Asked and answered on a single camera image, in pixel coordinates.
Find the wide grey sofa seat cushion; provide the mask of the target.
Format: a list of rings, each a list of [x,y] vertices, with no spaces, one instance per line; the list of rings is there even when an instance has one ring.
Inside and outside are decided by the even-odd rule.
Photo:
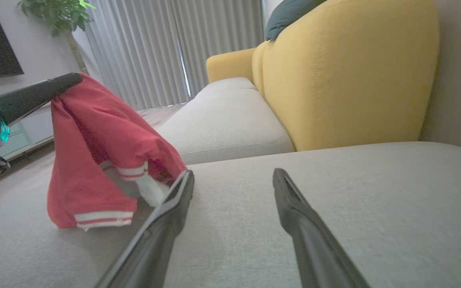
[[[461,147],[403,142],[190,165],[194,192],[165,288],[301,288],[273,187],[283,168],[371,288],[461,288]],[[0,288],[93,288],[152,212],[130,226],[61,230],[51,168],[0,183]]]

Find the narrow grey sofa seat cushion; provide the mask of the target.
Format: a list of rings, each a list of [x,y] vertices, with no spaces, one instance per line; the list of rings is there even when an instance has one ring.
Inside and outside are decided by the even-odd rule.
[[[244,77],[208,84],[157,131],[186,165],[295,151],[276,115]]]

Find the dark teal pillow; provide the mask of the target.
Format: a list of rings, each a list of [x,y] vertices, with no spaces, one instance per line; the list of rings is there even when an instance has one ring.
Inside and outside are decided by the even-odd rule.
[[[283,0],[273,10],[265,28],[265,40],[276,40],[289,25],[326,0]]]

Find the green potted tree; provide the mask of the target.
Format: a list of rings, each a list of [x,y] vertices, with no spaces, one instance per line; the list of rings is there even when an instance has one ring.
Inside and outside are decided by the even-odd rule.
[[[77,29],[86,31],[88,24],[94,21],[90,12],[96,9],[95,5],[88,0],[19,0],[16,7],[20,8],[27,17],[42,21],[53,38],[63,35],[79,71],[88,74],[88,68],[73,32]]]

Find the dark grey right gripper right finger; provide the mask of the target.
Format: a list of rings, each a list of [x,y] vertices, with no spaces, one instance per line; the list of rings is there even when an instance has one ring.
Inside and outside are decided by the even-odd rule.
[[[293,240],[302,288],[370,288],[287,171],[275,168],[273,186],[281,226]]]

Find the yellow sofa back cushion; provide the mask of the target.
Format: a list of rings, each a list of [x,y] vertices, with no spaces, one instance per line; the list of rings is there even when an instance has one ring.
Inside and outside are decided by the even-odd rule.
[[[419,140],[439,54],[434,0],[326,0],[256,48],[211,56],[249,79],[297,151]]]

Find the red basketball jersey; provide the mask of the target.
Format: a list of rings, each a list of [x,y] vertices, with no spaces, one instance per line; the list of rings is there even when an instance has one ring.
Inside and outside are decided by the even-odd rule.
[[[55,160],[46,209],[58,228],[123,227],[187,169],[137,111],[92,77],[51,102]]]

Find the pale low tv cabinet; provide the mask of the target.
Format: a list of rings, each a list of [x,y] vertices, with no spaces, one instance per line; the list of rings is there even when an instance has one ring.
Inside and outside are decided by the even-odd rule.
[[[0,147],[7,161],[54,139],[51,104],[48,103],[10,127],[8,141]]]

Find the grey pleated curtain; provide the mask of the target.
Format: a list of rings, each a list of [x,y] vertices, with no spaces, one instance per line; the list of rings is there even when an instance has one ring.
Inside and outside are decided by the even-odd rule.
[[[135,110],[191,99],[172,0],[82,0],[104,85]]]
[[[206,60],[263,42],[262,0],[171,0],[188,94],[207,84]]]

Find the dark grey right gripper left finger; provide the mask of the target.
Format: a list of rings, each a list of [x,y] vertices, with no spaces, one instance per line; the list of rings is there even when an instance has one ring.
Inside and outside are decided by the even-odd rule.
[[[193,189],[194,174],[186,170],[94,288],[163,288],[174,241],[184,228]]]

